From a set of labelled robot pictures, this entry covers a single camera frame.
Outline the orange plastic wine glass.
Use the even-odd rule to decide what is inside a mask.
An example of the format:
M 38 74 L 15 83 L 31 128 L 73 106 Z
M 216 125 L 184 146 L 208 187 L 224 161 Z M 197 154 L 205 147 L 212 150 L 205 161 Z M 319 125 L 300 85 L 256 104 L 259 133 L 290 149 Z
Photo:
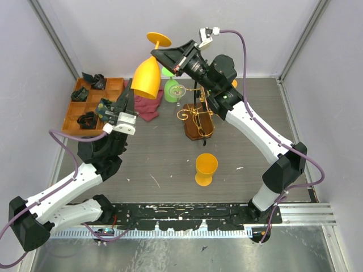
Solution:
M 165 35 L 158 32 L 149 32 L 147 39 L 155 45 L 154 49 L 169 47 L 172 41 Z M 161 71 L 154 56 L 149 57 L 136 69 L 131 89 L 134 94 L 146 99 L 156 100 L 161 84 Z

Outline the green plastic wine glass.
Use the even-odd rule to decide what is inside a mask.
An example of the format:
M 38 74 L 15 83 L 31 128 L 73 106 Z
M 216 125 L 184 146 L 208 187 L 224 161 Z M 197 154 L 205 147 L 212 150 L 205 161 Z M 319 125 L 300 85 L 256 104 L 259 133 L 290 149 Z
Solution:
M 168 71 L 165 67 L 162 68 L 162 75 L 168 77 L 167 82 L 164 85 L 164 98 L 169 103 L 176 103 L 180 105 L 180 98 L 182 96 L 182 87 L 174 79 L 174 74 Z

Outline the clear wine glass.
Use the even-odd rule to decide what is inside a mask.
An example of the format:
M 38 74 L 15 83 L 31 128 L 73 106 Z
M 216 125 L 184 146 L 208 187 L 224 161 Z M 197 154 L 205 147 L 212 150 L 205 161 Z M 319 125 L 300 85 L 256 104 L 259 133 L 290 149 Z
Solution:
M 169 94 L 176 99 L 176 105 L 180 106 L 180 99 L 185 95 L 186 88 L 183 85 L 176 84 L 170 87 Z

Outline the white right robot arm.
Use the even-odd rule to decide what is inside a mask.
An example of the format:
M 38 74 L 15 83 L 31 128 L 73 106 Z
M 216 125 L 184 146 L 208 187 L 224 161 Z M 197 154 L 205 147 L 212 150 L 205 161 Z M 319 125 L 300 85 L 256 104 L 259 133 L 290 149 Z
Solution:
M 232 84 L 237 72 L 231 57 L 219 54 L 207 63 L 193 40 L 177 48 L 154 49 L 151 55 L 176 76 L 187 74 L 203 87 L 212 112 L 241 131 L 270 164 L 261 188 L 248 202 L 250 219 L 262 223 L 280 194 L 303 174 L 307 147 L 281 136 L 250 108 Z

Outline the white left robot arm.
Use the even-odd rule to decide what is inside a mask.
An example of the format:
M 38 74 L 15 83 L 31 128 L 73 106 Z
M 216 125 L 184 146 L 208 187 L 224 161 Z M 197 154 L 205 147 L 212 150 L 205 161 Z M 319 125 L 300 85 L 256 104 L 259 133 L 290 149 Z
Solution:
M 41 193 L 10 201 L 10 227 L 25 252 L 37 249 L 52 234 L 74 225 L 88 222 L 108 224 L 113 220 L 115 208 L 102 194 L 78 205 L 71 205 L 70 201 L 105 182 L 119 170 L 127 137 L 136 132 L 132 82 L 129 80 L 106 112 L 108 122 L 101 135 L 75 139 L 82 164 L 77 164 L 73 173 Z

